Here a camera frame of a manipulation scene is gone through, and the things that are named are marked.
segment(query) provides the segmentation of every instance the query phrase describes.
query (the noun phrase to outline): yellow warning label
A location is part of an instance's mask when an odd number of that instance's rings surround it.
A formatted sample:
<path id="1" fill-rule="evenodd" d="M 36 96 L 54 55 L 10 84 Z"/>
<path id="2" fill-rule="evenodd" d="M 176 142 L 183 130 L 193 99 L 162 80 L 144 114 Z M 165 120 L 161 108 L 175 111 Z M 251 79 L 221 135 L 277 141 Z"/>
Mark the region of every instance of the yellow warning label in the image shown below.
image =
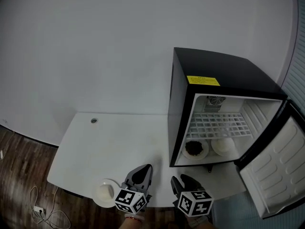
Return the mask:
<path id="1" fill-rule="evenodd" d="M 198 84 L 198 85 L 210 85 L 210 86 L 220 86 L 216 78 L 212 77 L 201 77 L 201 76 L 191 76 L 188 75 L 187 79 L 190 84 Z"/>

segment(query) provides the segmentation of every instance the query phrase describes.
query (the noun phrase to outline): power adapter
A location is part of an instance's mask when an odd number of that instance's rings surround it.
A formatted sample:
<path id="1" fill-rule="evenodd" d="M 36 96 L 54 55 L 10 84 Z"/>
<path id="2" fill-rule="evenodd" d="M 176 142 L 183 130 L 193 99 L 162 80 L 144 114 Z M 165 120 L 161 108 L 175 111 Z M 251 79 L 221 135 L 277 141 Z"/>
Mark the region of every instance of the power adapter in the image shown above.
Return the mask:
<path id="1" fill-rule="evenodd" d="M 34 206 L 34 211 L 37 212 L 38 214 L 42 214 L 42 215 L 46 214 L 46 210 L 38 206 Z"/>

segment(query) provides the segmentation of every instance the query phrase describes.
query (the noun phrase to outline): marker cube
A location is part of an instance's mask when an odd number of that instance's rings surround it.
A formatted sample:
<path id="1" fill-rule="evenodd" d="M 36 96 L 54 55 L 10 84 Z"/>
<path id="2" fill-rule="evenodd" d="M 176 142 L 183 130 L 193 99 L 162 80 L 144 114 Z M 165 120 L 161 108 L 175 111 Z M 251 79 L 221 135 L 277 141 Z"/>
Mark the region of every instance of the marker cube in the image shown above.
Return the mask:
<path id="1" fill-rule="evenodd" d="M 178 209 L 188 217 L 203 216 L 210 213 L 214 198 L 206 191 L 182 192 Z"/>
<path id="2" fill-rule="evenodd" d="M 143 193 L 122 188 L 120 188 L 120 192 L 115 199 L 117 209 L 132 214 L 137 214 L 145 204 L 147 204 L 147 201 Z"/>

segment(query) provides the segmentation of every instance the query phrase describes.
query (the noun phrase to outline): mini fridge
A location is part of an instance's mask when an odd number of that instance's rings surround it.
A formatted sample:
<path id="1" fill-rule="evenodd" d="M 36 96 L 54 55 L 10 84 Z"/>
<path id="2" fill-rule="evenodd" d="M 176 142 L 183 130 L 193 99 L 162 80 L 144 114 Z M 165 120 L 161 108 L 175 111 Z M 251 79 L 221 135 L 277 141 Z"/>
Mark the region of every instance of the mini fridge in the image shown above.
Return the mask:
<path id="1" fill-rule="evenodd" d="M 171 167 L 234 162 L 258 214 L 305 202 L 305 119 L 249 60 L 174 48 L 168 111 Z"/>

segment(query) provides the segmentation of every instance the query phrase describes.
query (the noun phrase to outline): wire shelf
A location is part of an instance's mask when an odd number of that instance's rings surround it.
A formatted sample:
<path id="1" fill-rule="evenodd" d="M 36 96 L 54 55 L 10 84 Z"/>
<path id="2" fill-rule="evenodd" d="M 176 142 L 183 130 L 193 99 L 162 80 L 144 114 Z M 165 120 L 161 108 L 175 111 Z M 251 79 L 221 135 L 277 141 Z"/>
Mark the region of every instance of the wire shelf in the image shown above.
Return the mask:
<path id="1" fill-rule="evenodd" d="M 186 134 L 187 140 L 215 139 L 252 135 L 240 113 L 193 114 Z"/>

